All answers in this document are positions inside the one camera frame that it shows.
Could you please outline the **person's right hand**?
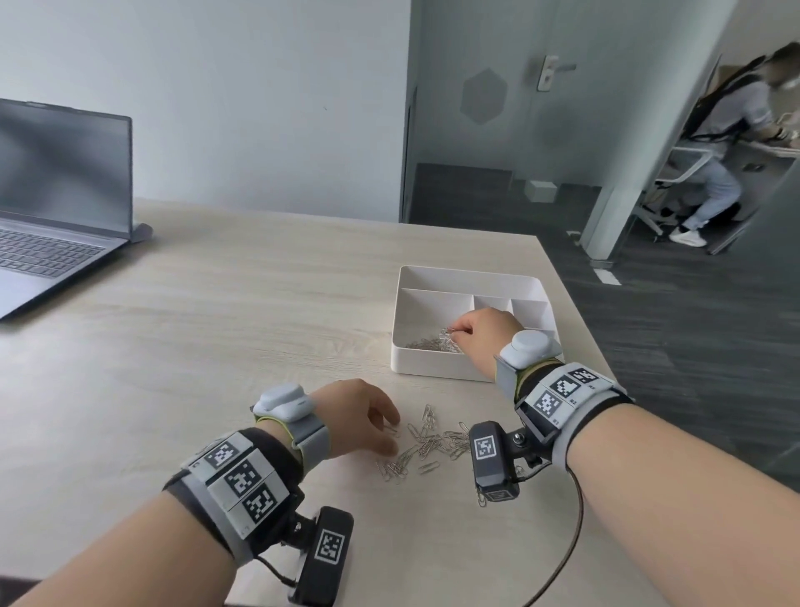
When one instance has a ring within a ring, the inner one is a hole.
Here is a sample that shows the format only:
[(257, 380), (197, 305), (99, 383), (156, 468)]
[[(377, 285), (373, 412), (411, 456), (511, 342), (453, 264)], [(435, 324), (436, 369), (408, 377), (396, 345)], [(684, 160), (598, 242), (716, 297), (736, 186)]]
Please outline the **person's right hand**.
[(508, 311), (493, 308), (477, 309), (463, 316), (477, 316), (477, 344), (473, 351), (465, 351), (475, 368), (490, 381), (495, 380), (495, 356), (510, 343), (523, 325)]

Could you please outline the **person's right forearm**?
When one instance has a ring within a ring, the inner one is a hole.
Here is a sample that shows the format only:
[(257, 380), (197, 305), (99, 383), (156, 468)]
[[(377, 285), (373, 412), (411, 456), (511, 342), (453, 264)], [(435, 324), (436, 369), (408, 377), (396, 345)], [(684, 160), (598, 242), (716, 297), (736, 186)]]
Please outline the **person's right forearm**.
[(591, 420), (566, 461), (673, 607), (800, 607), (800, 493), (634, 405)]

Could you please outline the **person's left forearm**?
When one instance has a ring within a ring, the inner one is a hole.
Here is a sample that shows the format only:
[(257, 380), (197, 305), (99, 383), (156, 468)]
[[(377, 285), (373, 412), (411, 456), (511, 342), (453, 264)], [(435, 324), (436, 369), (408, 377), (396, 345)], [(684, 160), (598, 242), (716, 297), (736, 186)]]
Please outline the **person's left forearm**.
[(223, 607), (237, 571), (184, 505), (160, 492), (11, 607)]

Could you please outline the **heap of silver paper clips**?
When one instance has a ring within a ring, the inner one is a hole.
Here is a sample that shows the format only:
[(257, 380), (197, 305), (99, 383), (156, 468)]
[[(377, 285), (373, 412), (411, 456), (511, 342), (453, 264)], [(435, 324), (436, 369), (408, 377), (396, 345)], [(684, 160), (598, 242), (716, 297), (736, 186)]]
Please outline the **heap of silver paper clips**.
[(455, 329), (452, 327), (446, 327), (444, 329), (440, 329), (434, 335), (412, 339), (404, 346), (404, 348), (462, 355), (464, 353), (463, 349), (461, 349), (453, 340), (452, 336), (454, 332)]

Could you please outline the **white compartment organizer tray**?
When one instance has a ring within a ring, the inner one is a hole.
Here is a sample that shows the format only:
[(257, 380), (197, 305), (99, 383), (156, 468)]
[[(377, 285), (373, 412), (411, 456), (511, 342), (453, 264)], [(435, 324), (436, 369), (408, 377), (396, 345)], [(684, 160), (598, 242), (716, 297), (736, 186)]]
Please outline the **white compartment organizer tray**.
[(486, 382), (464, 354), (404, 348), (475, 309), (508, 311), (525, 329), (544, 331), (561, 341), (553, 307), (538, 278), (403, 266), (397, 283), (390, 349), (390, 368), (397, 374)]

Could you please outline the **grey right wrist tracker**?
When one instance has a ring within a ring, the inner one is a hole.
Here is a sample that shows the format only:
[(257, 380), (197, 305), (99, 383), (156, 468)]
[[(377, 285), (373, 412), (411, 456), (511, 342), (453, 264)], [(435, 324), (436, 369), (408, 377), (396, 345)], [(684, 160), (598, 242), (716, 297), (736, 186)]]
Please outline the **grey right wrist tracker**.
[(523, 385), (536, 370), (563, 363), (563, 349), (544, 331), (524, 329), (495, 356), (495, 362), (495, 384), (516, 404)]

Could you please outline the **grey wrist tracker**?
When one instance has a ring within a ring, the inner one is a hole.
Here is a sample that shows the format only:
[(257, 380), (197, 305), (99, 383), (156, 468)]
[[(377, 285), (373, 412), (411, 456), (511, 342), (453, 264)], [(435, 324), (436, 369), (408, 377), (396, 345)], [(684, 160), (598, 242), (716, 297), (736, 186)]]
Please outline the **grey wrist tracker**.
[(563, 363), (563, 349), (544, 331), (524, 329), (495, 356), (495, 362), (495, 384), (516, 404), (523, 385), (536, 370)]
[(251, 411), (256, 424), (269, 421), (284, 430), (304, 477), (330, 455), (330, 431), (301, 385), (281, 384), (266, 390)]

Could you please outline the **grey left wrist tracker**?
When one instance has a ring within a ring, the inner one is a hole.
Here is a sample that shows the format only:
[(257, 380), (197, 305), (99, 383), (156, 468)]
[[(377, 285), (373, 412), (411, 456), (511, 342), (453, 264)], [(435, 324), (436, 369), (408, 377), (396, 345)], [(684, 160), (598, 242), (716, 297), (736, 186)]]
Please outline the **grey left wrist tracker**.
[(284, 430), (304, 477), (330, 455), (330, 431), (301, 385), (281, 384), (266, 390), (251, 411), (256, 424), (269, 421)]

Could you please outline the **right wristband with square markers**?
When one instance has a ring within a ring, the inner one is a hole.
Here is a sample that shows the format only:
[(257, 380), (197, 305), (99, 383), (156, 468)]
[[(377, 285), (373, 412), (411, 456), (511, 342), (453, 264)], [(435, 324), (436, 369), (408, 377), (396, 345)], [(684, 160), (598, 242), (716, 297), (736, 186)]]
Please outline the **right wristband with square markers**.
[(602, 412), (633, 404), (613, 379), (578, 363), (557, 365), (516, 404), (515, 410), (544, 459), (568, 471), (567, 453), (585, 426)]

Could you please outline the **wristband with square markers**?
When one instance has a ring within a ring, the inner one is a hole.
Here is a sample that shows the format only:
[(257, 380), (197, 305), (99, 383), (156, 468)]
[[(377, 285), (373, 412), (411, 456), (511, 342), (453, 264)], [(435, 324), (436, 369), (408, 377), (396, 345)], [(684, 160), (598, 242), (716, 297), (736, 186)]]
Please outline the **wristband with square markers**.
[(187, 459), (165, 483), (172, 495), (232, 556), (238, 568), (278, 542), (302, 503), (300, 463), (264, 431), (220, 436)]
[(578, 363), (557, 365), (516, 404), (515, 410), (544, 459), (568, 471), (567, 453), (585, 426), (602, 412), (633, 404), (613, 379)]

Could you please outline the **left wristband with square markers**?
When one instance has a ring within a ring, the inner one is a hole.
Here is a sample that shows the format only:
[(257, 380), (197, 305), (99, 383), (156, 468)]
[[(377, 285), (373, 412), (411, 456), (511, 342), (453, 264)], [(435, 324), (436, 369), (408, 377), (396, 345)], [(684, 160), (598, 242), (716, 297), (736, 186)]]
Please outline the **left wristband with square markers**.
[(172, 495), (232, 556), (238, 568), (278, 542), (302, 503), (300, 463), (264, 431), (220, 436), (187, 459), (165, 483)]

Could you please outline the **frosted glass door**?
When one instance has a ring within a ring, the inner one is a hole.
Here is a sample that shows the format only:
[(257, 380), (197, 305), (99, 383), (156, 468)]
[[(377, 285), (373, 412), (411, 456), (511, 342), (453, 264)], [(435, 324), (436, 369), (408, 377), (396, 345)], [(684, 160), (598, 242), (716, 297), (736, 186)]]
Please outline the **frosted glass door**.
[[(608, 260), (655, 179), (739, 0), (412, 0), (408, 218), (475, 218), (522, 233), (549, 217)], [(577, 69), (536, 86), (546, 55)], [(491, 68), (502, 114), (459, 110), (465, 80)], [(526, 180), (555, 183), (532, 203)]]

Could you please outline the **hexagon door sticker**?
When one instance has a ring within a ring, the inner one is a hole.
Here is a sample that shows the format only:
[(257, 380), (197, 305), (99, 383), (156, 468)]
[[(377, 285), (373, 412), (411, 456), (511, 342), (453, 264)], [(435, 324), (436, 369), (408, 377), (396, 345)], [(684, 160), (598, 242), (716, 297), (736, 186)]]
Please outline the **hexagon door sticker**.
[(485, 125), (502, 114), (507, 90), (507, 82), (487, 67), (465, 80), (459, 110), (474, 124)]

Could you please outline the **light wooden desk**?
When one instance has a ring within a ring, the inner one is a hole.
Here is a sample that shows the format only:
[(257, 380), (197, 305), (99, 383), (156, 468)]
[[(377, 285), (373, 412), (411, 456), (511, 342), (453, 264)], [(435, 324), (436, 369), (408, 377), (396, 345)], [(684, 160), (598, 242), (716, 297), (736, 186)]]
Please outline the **light wooden desk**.
[(706, 252), (716, 256), (729, 249), (753, 222), (755, 215), (778, 192), (778, 187), (795, 163), (800, 150), (769, 147), (760, 143), (742, 142), (732, 147), (725, 157), (725, 166), (742, 186), (739, 211), (733, 216), (733, 228), (710, 243)]

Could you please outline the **grey laptop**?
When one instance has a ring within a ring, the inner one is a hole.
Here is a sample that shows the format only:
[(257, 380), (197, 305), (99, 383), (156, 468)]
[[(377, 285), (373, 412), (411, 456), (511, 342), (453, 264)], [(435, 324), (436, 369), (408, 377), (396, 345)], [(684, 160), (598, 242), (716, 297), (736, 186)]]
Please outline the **grey laptop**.
[(0, 98), (0, 321), (152, 239), (133, 169), (130, 117)]

